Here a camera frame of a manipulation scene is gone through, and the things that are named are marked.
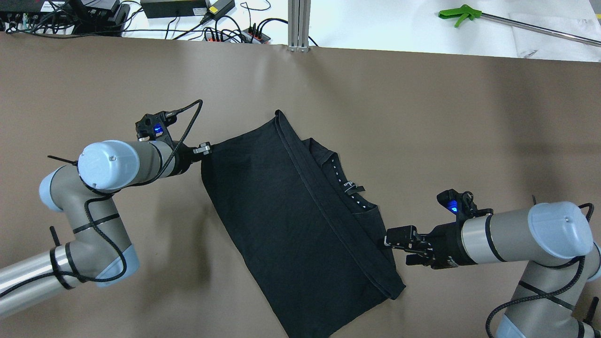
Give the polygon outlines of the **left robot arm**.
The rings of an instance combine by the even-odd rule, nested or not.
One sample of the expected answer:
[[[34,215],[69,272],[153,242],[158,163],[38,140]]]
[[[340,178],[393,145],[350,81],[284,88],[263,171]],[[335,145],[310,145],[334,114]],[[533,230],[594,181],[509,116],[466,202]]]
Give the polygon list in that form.
[[[1,317],[6,318],[82,283],[107,287],[139,268],[113,196],[123,188],[180,175],[212,152],[165,141],[106,140],[84,148],[39,185],[50,210],[66,215],[75,239],[1,270]]]

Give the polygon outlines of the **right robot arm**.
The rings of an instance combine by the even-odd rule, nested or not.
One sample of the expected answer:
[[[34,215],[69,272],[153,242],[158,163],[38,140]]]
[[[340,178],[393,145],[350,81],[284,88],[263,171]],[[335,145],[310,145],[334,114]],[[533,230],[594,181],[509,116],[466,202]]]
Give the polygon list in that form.
[[[573,316],[587,282],[600,277],[600,246],[593,239],[590,214],[563,201],[493,213],[459,202],[445,207],[455,222],[419,234],[414,225],[388,229],[382,248],[408,253],[407,265],[433,269],[525,261],[510,301],[487,317],[490,338],[598,338],[588,316]]]

